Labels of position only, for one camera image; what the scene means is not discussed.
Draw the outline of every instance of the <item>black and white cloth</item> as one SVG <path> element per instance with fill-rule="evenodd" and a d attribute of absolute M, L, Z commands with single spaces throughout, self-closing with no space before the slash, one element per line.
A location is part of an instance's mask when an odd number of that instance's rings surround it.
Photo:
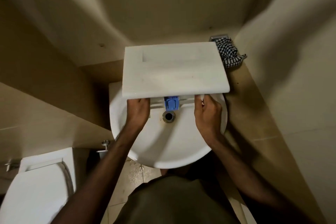
<path fill-rule="evenodd" d="M 214 40 L 224 67 L 233 67 L 240 65 L 246 54 L 238 56 L 238 49 L 233 45 L 231 38 L 228 36 Z"/>

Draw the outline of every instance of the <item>blue plastic clip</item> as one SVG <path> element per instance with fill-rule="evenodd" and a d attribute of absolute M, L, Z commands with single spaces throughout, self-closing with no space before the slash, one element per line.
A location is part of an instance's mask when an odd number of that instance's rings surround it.
<path fill-rule="evenodd" d="M 173 97 L 164 97 L 165 99 L 165 107 L 166 111 L 175 111 L 179 109 L 179 97 L 173 96 Z"/>

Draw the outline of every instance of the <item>sink drain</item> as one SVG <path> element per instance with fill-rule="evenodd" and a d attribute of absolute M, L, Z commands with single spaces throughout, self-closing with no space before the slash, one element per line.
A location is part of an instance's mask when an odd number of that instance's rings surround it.
<path fill-rule="evenodd" d="M 175 113 L 173 111 L 166 111 L 162 115 L 163 121 L 171 123 L 175 120 Z"/>

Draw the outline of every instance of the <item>sink basin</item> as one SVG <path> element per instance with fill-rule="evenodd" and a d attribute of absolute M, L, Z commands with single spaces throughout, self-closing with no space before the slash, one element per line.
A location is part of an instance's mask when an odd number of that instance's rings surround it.
<path fill-rule="evenodd" d="M 110 121 L 114 138 L 117 138 L 126 122 L 127 102 L 122 98 L 122 83 L 111 83 Z M 222 94 L 212 97 L 223 106 L 221 131 L 225 131 L 228 113 Z M 194 96 L 179 96 L 179 110 L 171 115 L 166 111 L 163 97 L 150 99 L 149 119 L 134 142 L 128 157 L 148 167 L 171 169 L 182 167 L 199 160 L 211 149 L 196 128 L 194 116 Z"/>

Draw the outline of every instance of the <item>sink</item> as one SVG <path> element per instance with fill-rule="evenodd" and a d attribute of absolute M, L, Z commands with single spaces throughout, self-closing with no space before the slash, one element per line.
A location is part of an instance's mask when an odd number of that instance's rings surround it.
<path fill-rule="evenodd" d="M 109 93 L 111 130 L 114 138 L 117 138 L 127 115 L 122 83 L 111 83 Z M 211 96 L 223 106 L 223 133 L 228 119 L 225 100 L 222 94 Z M 149 119 L 129 151 L 129 158 L 148 167 L 171 169 L 193 163 L 210 152 L 196 128 L 194 96 L 179 96 L 179 104 L 179 110 L 166 115 L 164 98 L 150 99 Z"/>

